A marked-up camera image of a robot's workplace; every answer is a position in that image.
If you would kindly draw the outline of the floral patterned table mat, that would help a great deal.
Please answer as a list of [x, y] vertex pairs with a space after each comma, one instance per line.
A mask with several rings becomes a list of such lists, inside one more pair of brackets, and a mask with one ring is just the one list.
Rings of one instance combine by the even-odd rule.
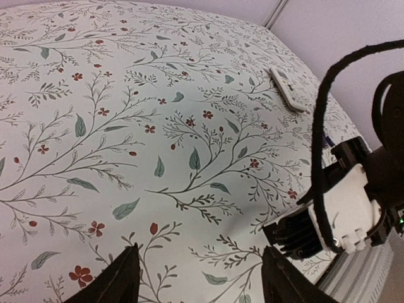
[[318, 86], [273, 33], [226, 16], [2, 9], [1, 301], [62, 302], [137, 244], [141, 302], [262, 302], [261, 229], [311, 184]]

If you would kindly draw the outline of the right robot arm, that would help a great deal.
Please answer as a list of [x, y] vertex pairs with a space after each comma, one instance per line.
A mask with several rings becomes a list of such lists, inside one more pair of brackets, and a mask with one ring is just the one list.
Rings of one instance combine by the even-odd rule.
[[399, 230], [403, 209], [403, 72], [391, 74], [377, 86], [372, 105], [372, 125], [382, 147], [367, 156], [364, 167], [367, 190], [381, 206], [380, 222], [371, 231], [372, 245], [386, 242]]

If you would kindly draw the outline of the aluminium front frame rail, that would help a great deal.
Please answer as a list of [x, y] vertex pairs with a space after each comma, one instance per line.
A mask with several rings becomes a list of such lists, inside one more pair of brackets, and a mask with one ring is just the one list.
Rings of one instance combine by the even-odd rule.
[[393, 256], [388, 243], [342, 254], [335, 258], [316, 286], [338, 302], [378, 302]]

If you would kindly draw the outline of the small white remote control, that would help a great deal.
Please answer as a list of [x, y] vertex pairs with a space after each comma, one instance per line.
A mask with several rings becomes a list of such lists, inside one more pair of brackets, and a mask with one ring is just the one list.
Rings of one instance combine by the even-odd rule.
[[292, 86], [291, 79], [278, 68], [271, 68], [270, 75], [284, 98], [287, 107], [294, 112], [305, 112], [306, 107], [299, 102], [299, 96]]

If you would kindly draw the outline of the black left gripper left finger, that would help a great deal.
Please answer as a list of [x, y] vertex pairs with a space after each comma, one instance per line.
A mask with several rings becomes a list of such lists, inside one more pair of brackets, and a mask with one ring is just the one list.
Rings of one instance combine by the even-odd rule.
[[138, 245], [125, 248], [103, 272], [65, 303], [128, 302], [137, 303], [140, 291]]

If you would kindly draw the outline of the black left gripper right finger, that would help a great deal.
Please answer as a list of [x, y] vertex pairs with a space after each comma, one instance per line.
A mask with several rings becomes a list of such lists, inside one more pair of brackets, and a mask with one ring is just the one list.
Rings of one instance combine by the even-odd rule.
[[313, 285], [275, 247], [265, 247], [261, 267], [265, 302], [330, 303], [335, 299]]

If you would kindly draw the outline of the right aluminium corner post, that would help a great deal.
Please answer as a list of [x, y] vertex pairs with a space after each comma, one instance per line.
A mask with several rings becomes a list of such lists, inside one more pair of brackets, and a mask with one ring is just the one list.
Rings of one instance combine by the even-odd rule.
[[278, 19], [281, 17], [285, 8], [289, 4], [290, 0], [277, 0], [275, 5], [269, 13], [268, 17], [265, 19], [263, 26], [269, 30], [272, 30]]

